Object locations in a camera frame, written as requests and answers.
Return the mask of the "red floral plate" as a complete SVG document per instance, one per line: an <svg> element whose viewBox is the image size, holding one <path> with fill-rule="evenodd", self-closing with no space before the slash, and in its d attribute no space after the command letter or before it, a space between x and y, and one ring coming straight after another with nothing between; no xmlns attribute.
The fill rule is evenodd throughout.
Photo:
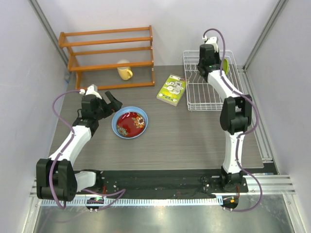
<svg viewBox="0 0 311 233"><path fill-rule="evenodd" d="M127 112L117 120L118 133L126 138L136 137L143 132L146 126L145 118L137 112Z"/></svg>

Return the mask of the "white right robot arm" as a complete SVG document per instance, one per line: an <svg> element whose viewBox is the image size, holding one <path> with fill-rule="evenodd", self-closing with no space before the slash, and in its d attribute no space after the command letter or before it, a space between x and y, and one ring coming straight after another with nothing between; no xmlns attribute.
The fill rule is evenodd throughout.
<svg viewBox="0 0 311 233"><path fill-rule="evenodd" d="M225 132L225 159L219 185L222 190L233 192L243 179L242 145L244 133L251 124L252 105L227 78L221 68L219 51L212 44L200 45L197 69L223 100L220 125Z"/></svg>

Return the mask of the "light blue plate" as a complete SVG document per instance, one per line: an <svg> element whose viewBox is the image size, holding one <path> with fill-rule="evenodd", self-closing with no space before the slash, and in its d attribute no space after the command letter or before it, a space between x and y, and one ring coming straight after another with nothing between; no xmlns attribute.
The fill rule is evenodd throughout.
<svg viewBox="0 0 311 233"><path fill-rule="evenodd" d="M137 112L137 113L141 114L141 115L145 118L146 126L145 126L145 129L143 130L143 132L144 132L144 131L146 130L147 126L148 126L148 117L147 117L147 114L146 114L142 109L140 109L140 108L138 108L138 107L134 107L134 106L123 107L123 108L121 108L119 111L117 111L117 112L115 113L115 115L113 116L113 118L112 118L111 127L112 127L113 132L114 132L117 136L119 136L120 138L123 138L123 139L134 139L134 138L140 136L143 132L142 132L141 134L139 134L138 136L136 136L136 137L126 138L126 137L121 136L121 135L118 133L118 131L117 131L116 125L117 125L117 120L118 120L118 118L119 118L121 115L123 115L123 114L125 114L125 113L127 113L127 112Z"/></svg>

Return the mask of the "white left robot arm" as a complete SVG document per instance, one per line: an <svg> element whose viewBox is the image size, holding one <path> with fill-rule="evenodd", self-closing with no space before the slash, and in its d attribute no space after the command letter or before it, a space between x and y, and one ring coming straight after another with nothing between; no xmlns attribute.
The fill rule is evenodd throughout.
<svg viewBox="0 0 311 233"><path fill-rule="evenodd" d="M72 201L77 192L84 189L100 193L104 183L98 170L73 170L74 162L82 148L95 134L99 121L121 109L122 103L109 91L103 97L90 86L79 90L82 94L81 108L72 124L66 125L70 133L61 146L47 159L39 159L36 164L36 194L42 200Z"/></svg>

